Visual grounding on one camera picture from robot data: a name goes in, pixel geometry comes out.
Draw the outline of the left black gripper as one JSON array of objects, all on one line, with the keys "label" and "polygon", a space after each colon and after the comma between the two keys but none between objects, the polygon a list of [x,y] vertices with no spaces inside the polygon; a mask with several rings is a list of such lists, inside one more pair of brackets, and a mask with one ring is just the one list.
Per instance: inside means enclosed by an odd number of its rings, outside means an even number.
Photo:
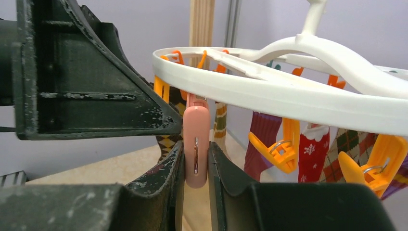
[{"label": "left black gripper", "polygon": [[112,23],[75,0],[18,0],[0,22],[0,104],[18,137],[172,135],[181,116],[127,60]]}]

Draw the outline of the white round clip hanger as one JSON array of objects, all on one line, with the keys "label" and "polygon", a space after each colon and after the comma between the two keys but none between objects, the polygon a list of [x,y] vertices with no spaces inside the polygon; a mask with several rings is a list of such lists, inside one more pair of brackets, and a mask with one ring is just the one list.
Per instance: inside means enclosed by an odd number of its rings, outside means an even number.
[{"label": "white round clip hanger", "polygon": [[[408,82],[361,55],[316,36],[326,1],[312,0],[301,33],[260,50],[181,47],[184,57],[207,57],[238,76],[167,61],[173,49],[153,53],[154,74],[189,93],[265,114],[357,131],[407,136]],[[355,92],[264,66],[279,60],[342,77]]]}]

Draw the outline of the beige striped ribbed sock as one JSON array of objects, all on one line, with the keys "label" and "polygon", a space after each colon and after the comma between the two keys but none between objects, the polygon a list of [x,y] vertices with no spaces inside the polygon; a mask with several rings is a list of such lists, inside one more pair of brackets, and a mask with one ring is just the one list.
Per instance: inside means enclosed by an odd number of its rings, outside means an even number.
[{"label": "beige striped ribbed sock", "polygon": [[218,144],[225,155],[228,155],[226,148],[226,127],[227,127],[227,105],[215,102],[216,116],[213,126],[213,141]]}]

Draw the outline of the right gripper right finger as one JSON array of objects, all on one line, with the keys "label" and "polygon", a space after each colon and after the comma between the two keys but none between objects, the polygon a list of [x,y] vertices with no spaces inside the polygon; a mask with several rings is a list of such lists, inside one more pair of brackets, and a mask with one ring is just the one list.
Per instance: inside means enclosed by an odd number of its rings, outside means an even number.
[{"label": "right gripper right finger", "polygon": [[347,183],[260,183],[211,142],[208,180],[215,231],[393,231],[377,196]]}]

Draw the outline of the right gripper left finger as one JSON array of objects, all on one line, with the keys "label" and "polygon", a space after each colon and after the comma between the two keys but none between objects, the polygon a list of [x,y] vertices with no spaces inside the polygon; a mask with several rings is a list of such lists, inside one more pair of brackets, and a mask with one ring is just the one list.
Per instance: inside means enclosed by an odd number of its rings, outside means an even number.
[{"label": "right gripper left finger", "polygon": [[3,231],[179,231],[184,153],[122,184],[28,185],[0,191]]}]

